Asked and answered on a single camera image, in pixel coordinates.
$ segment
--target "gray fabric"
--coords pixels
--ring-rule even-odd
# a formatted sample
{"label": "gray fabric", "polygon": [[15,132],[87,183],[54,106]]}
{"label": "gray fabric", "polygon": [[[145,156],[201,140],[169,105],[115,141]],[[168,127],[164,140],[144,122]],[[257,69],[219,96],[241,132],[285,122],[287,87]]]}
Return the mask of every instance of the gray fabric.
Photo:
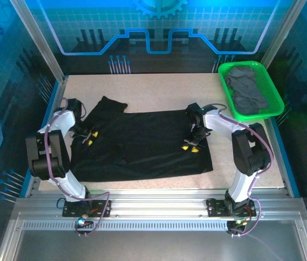
{"label": "gray fabric", "polygon": [[266,98],[256,86],[255,75],[252,68],[239,66],[232,68],[225,78],[227,86],[235,91],[232,100],[236,110],[244,115],[258,114],[260,109],[268,107]]}

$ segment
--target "green plastic basket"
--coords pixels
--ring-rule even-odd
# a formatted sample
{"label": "green plastic basket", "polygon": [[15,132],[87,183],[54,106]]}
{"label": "green plastic basket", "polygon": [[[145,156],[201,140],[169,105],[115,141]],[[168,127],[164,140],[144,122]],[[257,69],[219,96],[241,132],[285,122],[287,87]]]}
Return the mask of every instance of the green plastic basket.
{"label": "green plastic basket", "polygon": [[[229,89],[225,82],[225,77],[228,72],[235,66],[247,66],[252,68],[255,72],[256,85],[265,98],[268,101],[268,108],[261,109],[258,114],[254,115],[243,115],[240,114],[234,105],[232,100],[232,94],[235,92],[233,89]],[[274,86],[266,68],[258,63],[257,61],[236,61],[234,63],[221,64],[219,67],[219,75],[221,78],[221,83],[226,92],[226,97],[230,106],[230,111],[232,112],[234,118],[238,121],[254,121],[259,119],[267,119],[271,116],[280,115],[284,110],[284,103]]]}

